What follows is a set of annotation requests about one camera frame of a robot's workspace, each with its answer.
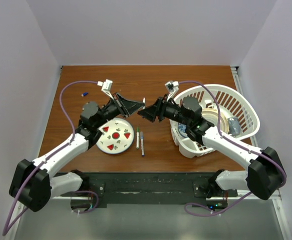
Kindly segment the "green-end white pen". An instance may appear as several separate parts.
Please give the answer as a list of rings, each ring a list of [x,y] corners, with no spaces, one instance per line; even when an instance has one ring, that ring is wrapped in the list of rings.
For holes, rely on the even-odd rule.
[[[139,127],[136,128],[136,149],[139,149],[139,138],[140,138],[140,132],[139,132]]]

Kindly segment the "white pen with printed text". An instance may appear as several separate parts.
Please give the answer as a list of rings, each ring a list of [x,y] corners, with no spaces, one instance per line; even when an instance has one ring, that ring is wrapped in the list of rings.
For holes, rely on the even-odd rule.
[[[141,143],[141,156],[145,156],[145,151],[144,151],[144,135],[143,132],[140,132],[140,143]]]

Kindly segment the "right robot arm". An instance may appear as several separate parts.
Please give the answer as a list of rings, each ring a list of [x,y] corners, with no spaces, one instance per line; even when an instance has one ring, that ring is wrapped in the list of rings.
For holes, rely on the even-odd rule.
[[[274,149],[260,149],[222,133],[202,116],[202,108],[192,96],[184,98],[181,105],[160,97],[138,115],[150,122],[168,118],[184,124],[190,140],[213,148],[243,167],[243,171],[218,170],[208,181],[208,197],[221,196],[227,190],[247,190],[267,200],[285,184],[286,173]]]

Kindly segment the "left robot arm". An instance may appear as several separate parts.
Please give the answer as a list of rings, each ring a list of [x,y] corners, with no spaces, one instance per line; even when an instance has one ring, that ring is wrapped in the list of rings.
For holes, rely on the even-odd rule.
[[[102,107],[94,101],[84,104],[78,127],[62,144],[33,161],[23,159],[17,164],[10,196],[33,212],[41,210],[52,197],[52,178],[56,173],[94,146],[107,122],[117,116],[127,118],[144,106],[144,102],[125,99],[117,92]]]

